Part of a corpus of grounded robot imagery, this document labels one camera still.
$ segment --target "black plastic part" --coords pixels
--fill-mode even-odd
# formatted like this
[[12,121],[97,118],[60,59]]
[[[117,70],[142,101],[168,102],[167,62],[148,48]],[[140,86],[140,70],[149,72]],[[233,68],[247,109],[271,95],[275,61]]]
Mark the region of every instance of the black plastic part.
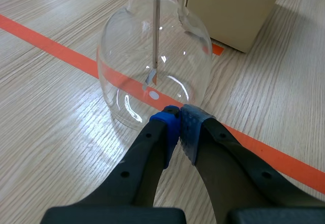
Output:
[[41,224],[186,224],[176,208],[66,206],[49,209]]
[[105,181],[77,205],[152,207],[166,147],[167,125],[150,121]]
[[324,224],[325,208],[250,208],[229,213],[229,224]]
[[195,164],[208,190],[217,223],[249,207],[324,207],[244,148],[217,120],[203,122]]

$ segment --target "wood grain floor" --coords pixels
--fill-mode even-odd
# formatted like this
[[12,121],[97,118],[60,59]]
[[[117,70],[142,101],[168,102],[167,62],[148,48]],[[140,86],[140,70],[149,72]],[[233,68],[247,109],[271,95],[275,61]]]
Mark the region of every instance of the wood grain floor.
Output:
[[[95,59],[101,28],[126,1],[0,0],[0,13]],[[225,47],[214,56],[203,108],[325,172],[324,47],[325,0],[277,0],[248,54]],[[47,208],[92,192],[137,132],[122,133],[97,79],[3,30],[0,65],[0,223],[38,223]],[[180,147],[155,205],[182,208],[188,223],[215,223]]]

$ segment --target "cardboard box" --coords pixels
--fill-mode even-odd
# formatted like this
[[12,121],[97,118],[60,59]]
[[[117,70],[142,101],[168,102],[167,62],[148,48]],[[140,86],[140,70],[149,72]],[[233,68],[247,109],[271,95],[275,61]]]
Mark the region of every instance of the cardboard box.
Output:
[[276,0],[187,0],[210,37],[248,52]]

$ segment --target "metal rod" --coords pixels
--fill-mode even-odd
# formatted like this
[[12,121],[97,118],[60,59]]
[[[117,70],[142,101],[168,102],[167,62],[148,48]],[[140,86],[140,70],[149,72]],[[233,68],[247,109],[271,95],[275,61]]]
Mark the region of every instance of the metal rod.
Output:
[[159,19],[160,19],[160,0],[153,0],[153,28],[152,28],[152,68],[156,69],[153,83],[157,84],[158,68],[158,46],[159,46]]

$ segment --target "screw hole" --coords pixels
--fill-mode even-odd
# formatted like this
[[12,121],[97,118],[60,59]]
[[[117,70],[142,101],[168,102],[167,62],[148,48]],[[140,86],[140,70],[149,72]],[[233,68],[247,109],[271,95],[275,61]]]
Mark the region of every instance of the screw hole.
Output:
[[271,179],[272,178],[272,175],[268,172],[262,172],[262,176],[266,179]]
[[127,178],[130,176],[130,172],[121,172],[121,177],[122,178]]

